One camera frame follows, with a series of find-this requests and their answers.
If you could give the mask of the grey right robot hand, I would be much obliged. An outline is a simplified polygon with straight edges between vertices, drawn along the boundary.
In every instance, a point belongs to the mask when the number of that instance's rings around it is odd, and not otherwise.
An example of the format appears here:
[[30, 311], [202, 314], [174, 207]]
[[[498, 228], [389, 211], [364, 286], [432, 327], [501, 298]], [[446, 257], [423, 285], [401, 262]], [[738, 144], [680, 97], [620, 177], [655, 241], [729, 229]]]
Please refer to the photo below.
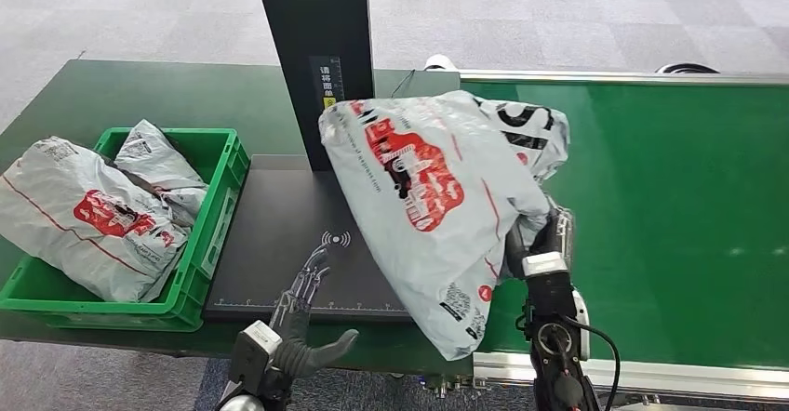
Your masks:
[[[515, 225], [506, 234], [503, 272], [510, 277], [526, 280], [530, 276], [572, 269], [575, 217], [573, 212], [548, 198], [551, 210], [540, 231], [530, 225], [527, 218], [519, 216]], [[562, 264], [554, 263], [539, 269], [527, 269], [528, 257], [559, 253]]]

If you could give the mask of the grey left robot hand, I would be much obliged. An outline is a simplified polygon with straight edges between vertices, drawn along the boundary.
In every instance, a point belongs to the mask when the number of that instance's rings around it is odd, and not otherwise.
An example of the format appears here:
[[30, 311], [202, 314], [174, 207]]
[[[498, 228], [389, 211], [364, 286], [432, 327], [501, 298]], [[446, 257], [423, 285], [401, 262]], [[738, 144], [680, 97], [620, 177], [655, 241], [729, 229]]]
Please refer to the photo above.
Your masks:
[[348, 329], [335, 341], [320, 347], [307, 343], [313, 299], [328, 275], [328, 248], [317, 247], [302, 265], [291, 286], [276, 303], [269, 327], [282, 339], [274, 354], [274, 366], [291, 378], [306, 378], [346, 355], [359, 336]]

